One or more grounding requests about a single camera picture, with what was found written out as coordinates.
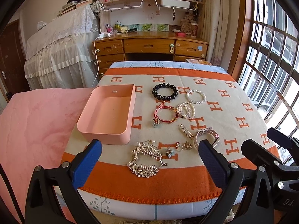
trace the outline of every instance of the door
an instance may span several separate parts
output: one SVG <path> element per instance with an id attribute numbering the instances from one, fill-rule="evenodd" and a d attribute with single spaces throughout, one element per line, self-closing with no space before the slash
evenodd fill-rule
<path id="1" fill-rule="evenodd" d="M 6 26 L 0 36 L 0 73 L 12 94 L 30 91 L 24 72 L 25 57 L 19 36 L 19 21 Z"/>

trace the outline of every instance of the silver screw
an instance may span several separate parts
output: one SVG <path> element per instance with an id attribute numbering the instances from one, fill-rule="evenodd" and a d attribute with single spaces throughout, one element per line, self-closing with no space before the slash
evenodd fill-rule
<path id="1" fill-rule="evenodd" d="M 62 164 L 61 164 L 61 167 L 65 168 L 65 167 L 68 167 L 70 165 L 70 163 L 68 161 L 64 161 Z"/>
<path id="2" fill-rule="evenodd" d="M 265 171 L 266 171 L 265 168 L 264 168 L 263 166 L 259 166 L 259 170 L 260 170 L 261 172 L 265 172 Z"/>
<path id="3" fill-rule="evenodd" d="M 232 162 L 231 167 L 234 168 L 234 169 L 237 169 L 239 167 L 239 165 L 235 162 Z"/>
<path id="4" fill-rule="evenodd" d="M 280 181 L 277 183 L 277 185 L 278 185 L 278 187 L 279 187 L 280 189 L 283 189 L 283 187 L 284 187 L 284 186 L 283 186 L 283 182 L 280 182 Z"/>
<path id="5" fill-rule="evenodd" d="M 38 165 L 38 166 L 36 166 L 36 167 L 34 168 L 34 171 L 36 171 L 36 172 L 38 172 L 39 170 L 41 170 L 41 166 L 40 166 L 40 165 Z"/>

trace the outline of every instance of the pink bedspread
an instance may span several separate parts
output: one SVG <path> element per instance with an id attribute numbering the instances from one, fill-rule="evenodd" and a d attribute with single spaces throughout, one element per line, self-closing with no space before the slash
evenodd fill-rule
<path id="1" fill-rule="evenodd" d="M 21 208 L 34 167 L 58 167 L 92 88 L 38 89 L 15 94 L 0 115 L 0 163 Z M 0 177 L 0 195 L 19 220 Z"/>

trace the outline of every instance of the tablecloth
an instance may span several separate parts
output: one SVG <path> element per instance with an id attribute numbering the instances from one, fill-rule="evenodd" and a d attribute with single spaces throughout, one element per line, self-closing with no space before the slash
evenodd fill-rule
<path id="1" fill-rule="evenodd" d="M 179 89 L 178 97 L 165 105 L 176 107 L 185 102 L 186 92 L 190 89 L 206 94 L 206 102 L 194 105 L 195 119 L 179 118 L 175 123 L 161 123 L 160 128 L 153 128 L 153 113 L 161 102 L 151 91 L 155 85 L 164 82 Z M 79 190 L 90 209 L 139 220 L 173 220 L 206 214 L 221 189 L 214 185 L 194 147 L 176 153 L 170 159 L 163 156 L 168 166 L 150 178 L 138 178 L 126 166 L 137 141 L 155 140 L 161 152 L 168 146 L 174 149 L 175 142 L 187 141 L 179 124 L 192 133 L 213 126 L 220 137 L 216 150 L 229 162 L 237 162 L 243 168 L 256 168 L 241 152 L 242 142 L 247 139 L 255 140 L 278 155 L 274 143 L 267 138 L 267 127 L 258 110 L 220 67 L 162 61 L 116 62 L 99 85 L 116 84 L 135 84 L 131 140 L 124 146 L 103 145 L 101 157 Z M 75 126 L 62 162 L 71 161 L 88 144 Z M 241 190 L 236 203 L 241 201 L 243 193 Z"/>

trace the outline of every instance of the orange blanket border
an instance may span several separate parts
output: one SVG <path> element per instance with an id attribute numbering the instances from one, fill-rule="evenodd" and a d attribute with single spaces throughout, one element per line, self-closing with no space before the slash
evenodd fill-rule
<path id="1" fill-rule="evenodd" d="M 268 151 L 278 156 L 276 146 Z M 61 162 L 72 161 L 74 157 L 65 152 Z M 256 169 L 247 158 L 233 162 L 243 168 Z M 219 197 L 221 194 L 221 189 L 214 185 L 205 166 L 160 169 L 157 176 L 138 178 L 127 166 L 100 161 L 96 163 L 85 185 L 80 189 L 113 200 L 152 205 L 203 201 Z"/>
<path id="2" fill-rule="evenodd" d="M 223 81 L 236 82 L 231 75 L 213 71 L 201 71 L 183 68 L 169 67 L 121 67 L 109 68 L 105 75 L 169 75 L 169 76 L 186 76 L 217 79 Z"/>

